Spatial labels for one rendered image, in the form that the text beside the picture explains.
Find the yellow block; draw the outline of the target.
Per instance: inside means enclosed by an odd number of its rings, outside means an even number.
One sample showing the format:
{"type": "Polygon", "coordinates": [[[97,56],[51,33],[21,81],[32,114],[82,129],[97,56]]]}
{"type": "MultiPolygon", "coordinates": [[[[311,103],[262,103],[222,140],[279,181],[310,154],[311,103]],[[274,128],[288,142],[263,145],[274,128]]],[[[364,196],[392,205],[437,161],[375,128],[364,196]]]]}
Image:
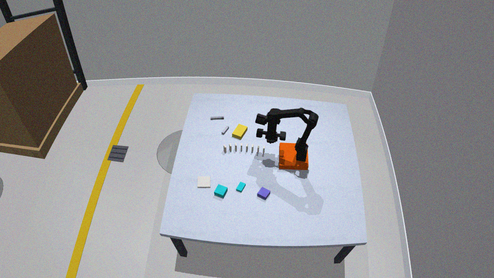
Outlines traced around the yellow block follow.
{"type": "Polygon", "coordinates": [[[247,131],[247,126],[238,124],[238,126],[236,127],[236,129],[232,133],[232,137],[242,139],[242,137],[244,136],[246,131],[247,131]]]}

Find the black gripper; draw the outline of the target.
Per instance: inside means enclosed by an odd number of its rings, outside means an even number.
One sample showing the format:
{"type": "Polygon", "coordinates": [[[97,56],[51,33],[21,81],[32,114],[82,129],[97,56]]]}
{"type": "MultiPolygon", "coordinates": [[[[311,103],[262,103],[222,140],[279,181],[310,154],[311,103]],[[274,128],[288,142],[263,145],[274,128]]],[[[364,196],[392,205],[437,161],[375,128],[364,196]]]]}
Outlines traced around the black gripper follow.
{"type": "Polygon", "coordinates": [[[275,131],[275,135],[277,137],[279,137],[280,140],[283,140],[285,141],[286,140],[286,132],[285,131],[280,131],[280,134],[276,132],[276,128],[275,129],[270,129],[267,127],[267,131],[263,131],[263,129],[260,129],[258,128],[257,129],[257,133],[256,133],[256,137],[258,138],[262,138],[262,135],[265,135],[265,138],[267,138],[267,132],[270,131],[270,132],[274,132],[275,131]]]}

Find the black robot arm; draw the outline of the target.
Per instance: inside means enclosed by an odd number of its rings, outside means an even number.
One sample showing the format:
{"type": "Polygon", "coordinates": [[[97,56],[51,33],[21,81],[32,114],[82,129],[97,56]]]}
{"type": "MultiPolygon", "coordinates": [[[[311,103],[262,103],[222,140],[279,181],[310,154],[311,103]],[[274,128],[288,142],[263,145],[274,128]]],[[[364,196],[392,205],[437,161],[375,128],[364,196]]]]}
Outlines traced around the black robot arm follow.
{"type": "MultiPolygon", "coordinates": [[[[317,125],[317,121],[319,116],[312,112],[311,110],[305,110],[303,108],[290,109],[290,110],[280,110],[278,108],[272,108],[267,115],[262,115],[260,113],[257,114],[255,123],[265,125],[268,122],[268,128],[275,129],[277,124],[281,122],[283,118],[292,118],[292,117],[300,117],[303,119],[305,123],[307,123],[307,127],[303,133],[301,138],[298,137],[296,141],[295,150],[296,150],[296,160],[297,161],[306,161],[307,156],[307,138],[309,137],[312,129],[317,125]],[[309,119],[304,115],[308,114],[309,119]]],[[[274,132],[267,132],[267,142],[275,143],[277,142],[278,137],[274,132]]]]}

